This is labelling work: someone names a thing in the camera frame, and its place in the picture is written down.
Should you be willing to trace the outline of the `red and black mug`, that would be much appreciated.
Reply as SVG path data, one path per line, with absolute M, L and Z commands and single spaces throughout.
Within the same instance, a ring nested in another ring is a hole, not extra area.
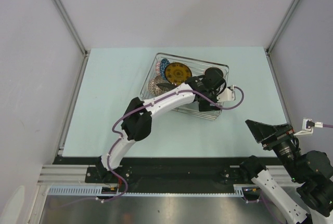
M 223 84 L 225 82 L 224 73 L 221 69 L 216 67 L 207 68 L 204 71 L 204 77 L 212 84 Z

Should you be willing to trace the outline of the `steel wire dish rack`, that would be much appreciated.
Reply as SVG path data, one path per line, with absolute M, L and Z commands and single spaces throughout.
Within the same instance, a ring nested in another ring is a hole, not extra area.
M 190 68 L 190 70 L 192 71 L 192 77 L 195 77 L 199 82 L 200 82 L 200 79 L 198 77 L 201 75 L 204 75 L 204 71 L 207 68 L 210 68 L 210 67 L 219 68 L 224 73 L 224 79 L 226 80 L 226 87 L 227 87 L 228 72 L 229 72 L 229 67 L 227 65 L 159 52 L 156 54 L 156 56 L 153 59 L 152 65 L 151 65 L 148 75 L 145 79 L 144 85 L 141 89 L 140 98 L 142 100 L 148 100 L 151 98 L 158 97 L 158 96 L 153 96 L 149 93 L 149 91 L 147 89 L 147 85 L 148 85 L 148 82 L 150 79 L 158 76 L 155 71 L 155 65 L 158 61 L 162 60 L 163 58 L 167 58 L 170 63 L 179 62 L 179 63 L 183 63 L 183 64 L 187 65 Z M 176 108 L 174 108 L 174 111 L 194 115 L 194 116 L 205 118 L 208 120 L 215 120 L 222 113 L 221 109 L 218 111 L 199 112 L 199 102 L 198 102 L 197 97 L 198 96 L 196 96 L 196 100 L 194 102 L 176 107 Z M 224 102 L 222 102 L 222 103 L 217 102 L 217 104 L 219 105 L 218 108 L 222 107 L 223 103 Z

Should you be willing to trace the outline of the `yellow patterned round plate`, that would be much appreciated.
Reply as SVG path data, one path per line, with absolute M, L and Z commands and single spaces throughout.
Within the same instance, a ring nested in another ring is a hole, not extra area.
M 192 77 L 190 68 L 179 62 L 173 62 L 167 65 L 164 71 L 166 80 L 173 85 L 180 85 Z

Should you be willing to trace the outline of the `black floral square plate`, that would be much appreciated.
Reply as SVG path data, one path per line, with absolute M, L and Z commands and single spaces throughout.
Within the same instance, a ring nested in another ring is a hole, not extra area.
M 162 91 L 171 91 L 175 89 L 177 86 L 174 84 L 170 83 L 158 83 L 157 86 L 162 90 Z

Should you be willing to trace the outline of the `blue triangle patterned bowl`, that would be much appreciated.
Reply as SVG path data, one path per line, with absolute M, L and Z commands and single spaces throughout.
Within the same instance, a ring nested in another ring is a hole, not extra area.
M 166 67 L 170 64 L 167 58 L 163 58 L 162 60 L 158 61 L 155 65 L 155 71 L 157 75 L 160 75 L 164 80 L 166 79 L 165 70 Z

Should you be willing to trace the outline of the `red patterned white bowl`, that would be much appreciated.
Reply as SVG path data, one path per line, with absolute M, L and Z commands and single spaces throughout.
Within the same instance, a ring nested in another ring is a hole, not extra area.
M 149 93 L 153 96 L 159 96 L 164 93 L 164 91 L 157 85 L 159 83 L 167 83 L 160 75 L 149 80 L 147 89 Z

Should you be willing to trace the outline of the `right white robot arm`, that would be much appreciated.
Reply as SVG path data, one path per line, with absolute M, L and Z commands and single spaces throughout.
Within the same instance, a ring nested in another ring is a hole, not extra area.
M 274 151 L 304 204 L 304 210 L 275 181 L 259 158 L 252 155 L 240 164 L 240 177 L 254 183 L 283 214 L 288 223 L 332 223 L 332 165 L 325 152 L 309 151 L 301 154 L 298 136 L 311 135 L 315 128 L 328 128 L 328 124 L 304 118 L 302 130 L 295 132 L 286 123 L 269 125 L 246 120 L 256 142 L 264 150 Z

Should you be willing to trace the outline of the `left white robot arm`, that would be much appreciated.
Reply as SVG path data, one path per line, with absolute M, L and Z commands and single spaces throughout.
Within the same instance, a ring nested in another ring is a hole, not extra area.
M 111 128 L 119 137 L 107 154 L 99 157 L 97 177 L 103 182 L 110 182 L 129 149 L 150 135 L 152 122 L 157 117 L 194 102 L 198 102 L 200 112 L 222 109 L 219 96 L 227 88 L 226 80 L 217 70 L 211 71 L 211 75 L 192 76 L 178 86 L 170 84 L 171 90 L 154 98 L 133 98 L 124 115 Z

